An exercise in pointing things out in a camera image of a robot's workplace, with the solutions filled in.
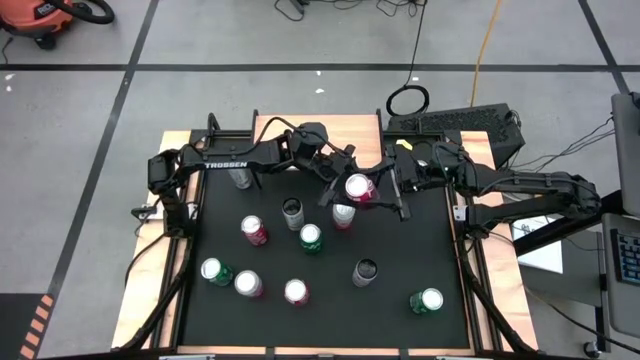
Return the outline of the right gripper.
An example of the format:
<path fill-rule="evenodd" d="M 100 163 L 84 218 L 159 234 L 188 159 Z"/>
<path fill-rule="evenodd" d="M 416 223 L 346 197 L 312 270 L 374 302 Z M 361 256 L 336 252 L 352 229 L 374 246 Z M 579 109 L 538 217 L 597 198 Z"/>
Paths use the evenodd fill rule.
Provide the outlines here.
<path fill-rule="evenodd" d="M 384 173 L 393 169 L 392 184 L 396 196 L 397 212 L 401 221 L 411 218 L 409 206 L 400 190 L 427 190 L 446 187 L 452 175 L 453 155 L 437 144 L 417 144 L 411 149 L 394 144 L 393 156 L 384 156 L 372 168 L 373 173 Z"/>

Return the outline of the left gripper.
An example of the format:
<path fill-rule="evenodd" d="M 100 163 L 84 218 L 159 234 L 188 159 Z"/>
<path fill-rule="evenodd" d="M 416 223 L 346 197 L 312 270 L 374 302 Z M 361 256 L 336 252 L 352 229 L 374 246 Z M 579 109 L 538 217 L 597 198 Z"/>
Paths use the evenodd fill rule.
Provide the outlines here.
<path fill-rule="evenodd" d="M 299 164 L 302 171 L 315 174 L 321 180 L 332 180 L 325 186 L 318 200 L 319 206 L 345 203 L 346 176 L 343 173 L 346 167 L 353 166 L 355 150 L 354 145 L 348 144 L 343 150 L 331 152 L 329 155 L 317 151 L 311 158 L 303 159 Z"/>

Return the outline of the red Coca-Cola can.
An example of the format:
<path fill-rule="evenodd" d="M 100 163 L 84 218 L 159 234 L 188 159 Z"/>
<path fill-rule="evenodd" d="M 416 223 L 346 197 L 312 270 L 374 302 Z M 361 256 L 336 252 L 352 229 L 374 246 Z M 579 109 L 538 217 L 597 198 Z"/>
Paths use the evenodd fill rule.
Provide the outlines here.
<path fill-rule="evenodd" d="M 284 296 L 289 303 L 301 306 L 308 302 L 310 292 L 304 281 L 294 278 L 286 283 Z"/>
<path fill-rule="evenodd" d="M 356 203 L 368 203 L 380 198 L 374 182 L 364 174 L 356 173 L 345 182 L 346 196 Z"/>
<path fill-rule="evenodd" d="M 268 241 L 268 232 L 256 215 L 249 215 L 242 220 L 241 231 L 253 246 L 261 246 Z"/>

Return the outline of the green Sprite can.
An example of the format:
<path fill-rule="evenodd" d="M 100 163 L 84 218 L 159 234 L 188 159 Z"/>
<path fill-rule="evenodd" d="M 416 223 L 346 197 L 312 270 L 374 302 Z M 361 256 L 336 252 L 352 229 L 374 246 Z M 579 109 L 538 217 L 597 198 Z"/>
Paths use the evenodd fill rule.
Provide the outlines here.
<path fill-rule="evenodd" d="M 200 267 L 201 276 L 217 286 L 227 286 L 234 279 L 233 269 L 218 258 L 206 259 Z"/>
<path fill-rule="evenodd" d="M 316 254 L 321 251 L 323 237 L 321 229 L 315 224 L 305 224 L 300 232 L 300 245 L 308 254 Z"/>
<path fill-rule="evenodd" d="M 436 288 L 426 288 L 412 294 L 409 305 L 413 313 L 426 314 L 439 310 L 444 304 L 444 297 Z"/>

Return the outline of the white paper sheet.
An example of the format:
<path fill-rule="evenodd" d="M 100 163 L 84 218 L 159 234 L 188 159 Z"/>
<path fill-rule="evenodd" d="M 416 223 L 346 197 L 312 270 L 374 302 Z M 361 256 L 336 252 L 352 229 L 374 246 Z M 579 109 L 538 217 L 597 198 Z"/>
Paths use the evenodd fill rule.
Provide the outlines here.
<path fill-rule="evenodd" d="M 532 233 L 550 223 L 554 222 L 549 216 L 538 216 L 528 219 L 517 220 L 511 225 L 514 241 Z M 524 255 L 518 256 L 520 265 L 533 267 L 539 270 L 549 271 L 557 274 L 563 273 L 562 245 L 554 242 L 542 248 L 534 250 Z"/>

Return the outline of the computer monitor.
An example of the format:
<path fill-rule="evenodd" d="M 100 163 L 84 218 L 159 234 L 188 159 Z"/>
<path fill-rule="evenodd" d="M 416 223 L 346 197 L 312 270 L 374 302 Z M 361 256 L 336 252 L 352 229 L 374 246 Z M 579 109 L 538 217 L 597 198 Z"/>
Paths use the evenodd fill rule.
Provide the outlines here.
<path fill-rule="evenodd" d="M 624 210 L 640 218 L 640 92 L 611 97 Z"/>

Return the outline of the black keyboard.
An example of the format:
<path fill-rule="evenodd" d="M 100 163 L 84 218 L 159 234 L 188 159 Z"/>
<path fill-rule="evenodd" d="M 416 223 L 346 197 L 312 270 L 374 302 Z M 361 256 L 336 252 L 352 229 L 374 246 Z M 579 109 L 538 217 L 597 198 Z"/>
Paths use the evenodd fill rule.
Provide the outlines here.
<path fill-rule="evenodd" d="M 640 233 L 613 229 L 611 243 L 617 280 L 640 287 Z"/>

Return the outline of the gray rolling desk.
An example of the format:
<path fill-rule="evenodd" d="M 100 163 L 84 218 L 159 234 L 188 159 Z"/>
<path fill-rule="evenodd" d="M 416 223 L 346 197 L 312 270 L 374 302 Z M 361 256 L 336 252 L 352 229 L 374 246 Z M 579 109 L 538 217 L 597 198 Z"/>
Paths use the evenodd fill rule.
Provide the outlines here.
<path fill-rule="evenodd" d="M 594 308 L 595 339 L 583 345 L 591 358 L 611 350 L 611 330 L 640 339 L 640 287 L 616 278 L 613 229 L 640 233 L 640 218 L 624 210 L 621 191 L 605 196 L 600 212 L 590 218 L 562 218 L 515 241 L 518 256 L 561 243 L 562 274 L 525 266 L 524 278 L 535 290 Z"/>

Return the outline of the orange shop vacuum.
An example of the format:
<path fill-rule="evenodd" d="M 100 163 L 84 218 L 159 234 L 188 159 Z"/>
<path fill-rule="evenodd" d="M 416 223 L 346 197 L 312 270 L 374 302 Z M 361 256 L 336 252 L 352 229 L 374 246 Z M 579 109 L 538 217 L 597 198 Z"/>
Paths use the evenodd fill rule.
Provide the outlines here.
<path fill-rule="evenodd" d="M 73 17 L 45 0 L 0 0 L 0 29 L 32 39 L 43 50 L 56 46 L 55 35 Z"/>

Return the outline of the black mat orange stripes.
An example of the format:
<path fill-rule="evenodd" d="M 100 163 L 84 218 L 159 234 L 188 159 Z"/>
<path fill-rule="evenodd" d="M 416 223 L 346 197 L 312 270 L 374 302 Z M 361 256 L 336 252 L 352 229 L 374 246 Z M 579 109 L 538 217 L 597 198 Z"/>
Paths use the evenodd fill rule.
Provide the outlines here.
<path fill-rule="evenodd" d="M 35 360 L 47 329 L 51 294 L 0 293 L 0 360 Z"/>

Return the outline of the wooden shelf black frame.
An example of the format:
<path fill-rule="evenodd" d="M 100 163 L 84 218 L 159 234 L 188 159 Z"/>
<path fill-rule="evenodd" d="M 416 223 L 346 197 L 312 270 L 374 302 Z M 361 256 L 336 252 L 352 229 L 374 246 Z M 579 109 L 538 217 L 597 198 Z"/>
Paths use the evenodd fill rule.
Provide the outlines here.
<path fill-rule="evenodd" d="M 284 115 L 278 114 L 293 125 L 306 122 L 322 123 L 328 140 L 337 148 L 353 145 L 353 156 L 360 168 L 371 168 L 382 160 L 381 125 L 376 114 L 357 115 Z"/>

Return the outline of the black table frame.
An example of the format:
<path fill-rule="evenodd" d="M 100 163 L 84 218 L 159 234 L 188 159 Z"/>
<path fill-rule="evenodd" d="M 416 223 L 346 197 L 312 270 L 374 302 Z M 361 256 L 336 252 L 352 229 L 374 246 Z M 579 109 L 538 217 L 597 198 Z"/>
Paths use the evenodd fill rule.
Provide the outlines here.
<path fill-rule="evenodd" d="M 253 141 L 253 130 L 262 129 L 268 119 L 262 115 L 255 115 L 251 131 L 244 130 L 225 130 L 220 136 L 226 136 L 232 139 L 248 138 Z M 161 150 L 164 148 L 177 148 L 182 143 L 195 141 L 196 145 L 201 147 L 200 135 L 205 136 L 205 130 L 187 131 L 166 131 L 163 135 Z M 470 157 L 480 164 L 494 167 L 493 153 L 488 139 L 488 135 L 484 131 L 449 131 L 455 139 L 455 142 L 462 144 L 469 152 Z M 205 183 L 204 175 L 195 173 L 191 175 L 185 193 L 188 200 L 197 199 L 200 201 L 204 196 L 203 186 Z M 533 321 L 526 300 L 525 289 L 523 285 L 521 271 L 517 262 L 516 250 L 512 244 L 506 243 L 513 241 L 510 230 L 506 224 L 501 224 L 494 230 L 494 233 L 482 243 L 475 245 L 473 255 L 470 255 L 469 263 L 475 275 L 480 276 L 484 280 L 480 283 L 484 287 L 487 294 L 491 293 L 495 305 L 501 311 L 508 321 L 509 325 L 518 332 L 523 341 L 538 350 L 538 342 L 533 327 Z M 171 240 L 166 251 L 167 260 L 165 260 L 165 273 L 163 281 L 168 283 L 169 271 L 171 270 L 171 280 L 177 275 L 179 266 L 183 260 L 183 253 L 186 248 L 186 239 Z M 408 359 L 417 360 L 419 358 L 435 358 L 435 357 L 473 357 L 479 356 L 482 351 L 488 352 L 502 349 L 502 352 L 512 353 L 510 345 L 504 336 L 498 331 L 494 323 L 489 319 L 487 311 L 484 309 L 480 300 L 476 295 L 471 295 L 471 290 L 464 290 L 462 284 L 463 295 L 467 297 L 465 300 L 465 316 L 468 328 L 469 346 L 467 349 L 445 349 L 445 348 L 382 348 L 382 347 L 355 347 L 355 348 L 330 348 L 330 347 L 289 347 L 289 346 L 178 346 L 179 324 L 183 323 L 180 318 L 182 316 L 183 303 L 186 301 L 186 289 L 189 287 L 184 283 L 183 287 L 177 292 L 169 304 L 163 317 L 163 325 L 158 325 L 155 335 L 160 340 L 153 340 L 154 346 L 169 346 L 175 348 L 180 354 L 196 355 L 211 354 L 213 358 L 258 358 L 263 356 L 265 360 L 284 360 L 284 359 L 317 359 L 317 360 L 348 360 L 348 359 Z"/>

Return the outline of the black diagonal frame strut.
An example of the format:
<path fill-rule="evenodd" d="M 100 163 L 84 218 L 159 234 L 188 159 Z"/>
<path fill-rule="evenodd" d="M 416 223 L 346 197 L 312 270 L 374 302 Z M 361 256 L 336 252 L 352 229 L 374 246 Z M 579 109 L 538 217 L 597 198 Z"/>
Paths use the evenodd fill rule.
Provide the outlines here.
<path fill-rule="evenodd" d="M 492 301 L 491 297 L 486 293 L 480 280 L 475 276 L 469 263 L 468 252 L 463 241 L 456 242 L 456 248 L 459 251 L 459 262 L 462 268 L 463 281 L 469 285 L 473 293 L 478 297 L 481 304 L 487 311 L 489 319 L 497 327 L 498 331 L 504 336 L 507 343 L 515 353 L 536 353 L 532 347 L 527 345 L 518 333 L 509 325 L 506 318 L 500 312 L 498 307 Z"/>
<path fill-rule="evenodd" d="M 151 335 L 154 329 L 157 327 L 158 322 L 164 317 L 164 314 L 172 301 L 176 293 L 183 287 L 185 283 L 186 273 L 190 267 L 191 250 L 193 246 L 193 239 L 186 239 L 186 248 L 183 253 L 183 260 L 180 265 L 177 275 L 173 278 L 166 291 L 162 294 L 158 300 L 156 306 L 153 308 L 145 322 L 136 331 L 133 337 L 128 340 L 124 345 L 116 347 L 118 351 L 125 350 L 141 350 L 146 339 Z"/>

